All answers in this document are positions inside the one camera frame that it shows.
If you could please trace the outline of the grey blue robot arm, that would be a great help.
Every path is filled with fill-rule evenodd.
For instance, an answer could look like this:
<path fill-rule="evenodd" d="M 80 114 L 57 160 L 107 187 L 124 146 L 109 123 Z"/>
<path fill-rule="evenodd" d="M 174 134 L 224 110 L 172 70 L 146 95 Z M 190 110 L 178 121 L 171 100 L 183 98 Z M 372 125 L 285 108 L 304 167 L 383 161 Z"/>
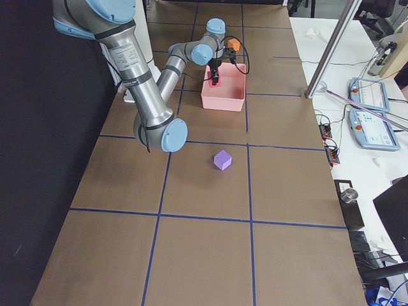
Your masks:
<path fill-rule="evenodd" d="M 52 4 L 57 31 L 96 40 L 107 48 L 123 86 L 137 107 L 133 130 L 139 141 L 147 149 L 180 150 L 187 139 L 187 124 L 166 104 L 189 61 L 206 66 L 222 57 L 224 21 L 212 18 L 200 40 L 172 45 L 166 65 L 158 71 L 144 56 L 151 52 L 151 47 L 140 1 L 53 1 Z"/>

